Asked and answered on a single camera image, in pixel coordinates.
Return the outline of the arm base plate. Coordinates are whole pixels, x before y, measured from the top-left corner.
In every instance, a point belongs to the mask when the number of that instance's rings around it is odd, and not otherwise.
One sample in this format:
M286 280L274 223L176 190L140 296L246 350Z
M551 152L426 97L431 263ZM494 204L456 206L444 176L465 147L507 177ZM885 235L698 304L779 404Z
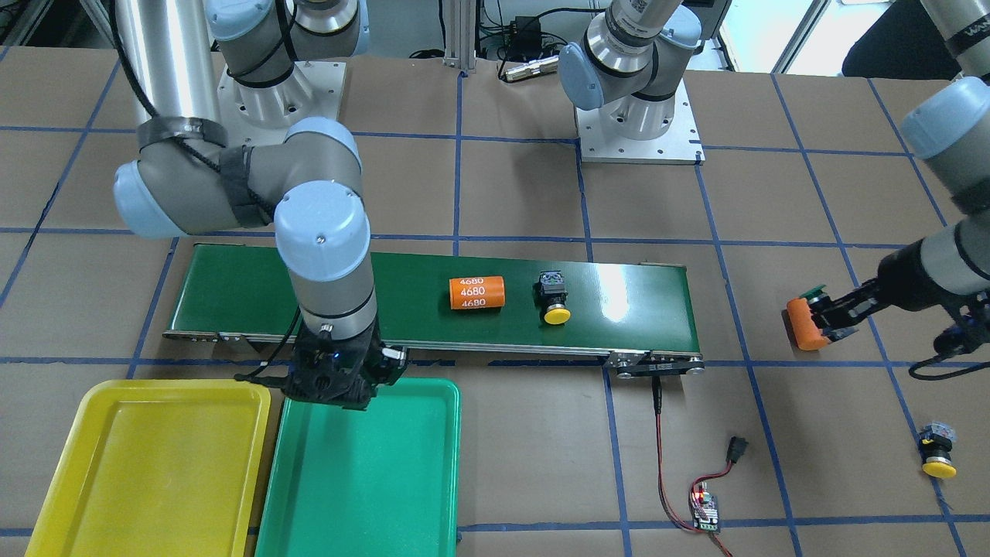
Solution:
M583 162L697 165L706 161L685 82L651 102L630 95L594 111L574 109Z
M297 61L282 84L252 88L224 73L217 88L220 123L234 145L279 144L304 118L339 119L346 74L343 61Z

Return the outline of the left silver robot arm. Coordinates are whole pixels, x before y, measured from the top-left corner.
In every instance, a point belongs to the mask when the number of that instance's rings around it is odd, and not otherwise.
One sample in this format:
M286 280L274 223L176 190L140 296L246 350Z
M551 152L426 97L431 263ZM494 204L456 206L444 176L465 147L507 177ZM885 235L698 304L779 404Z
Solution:
M886 256L848 295L832 299L819 286L789 300L787 321L802 351L848 337L889 307L947 311L952 324L934 340L937 362L988 342L988 3L920 1L918 8L958 75L893 131L905 154L943 183L961 219ZM657 140L673 120L698 27L679 1L612 2L560 52L560 82L576 112L596 116L599 131Z

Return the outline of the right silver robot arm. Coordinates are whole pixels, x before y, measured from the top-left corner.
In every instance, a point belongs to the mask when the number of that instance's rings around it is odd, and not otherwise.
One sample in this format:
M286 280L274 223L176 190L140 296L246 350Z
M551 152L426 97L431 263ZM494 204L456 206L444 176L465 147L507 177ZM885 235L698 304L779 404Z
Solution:
M138 103L139 157L114 175L142 237L272 226L297 300L286 376L243 381L364 410L398 381L381 339L356 139L319 108L303 67L361 53L364 1L111 1Z

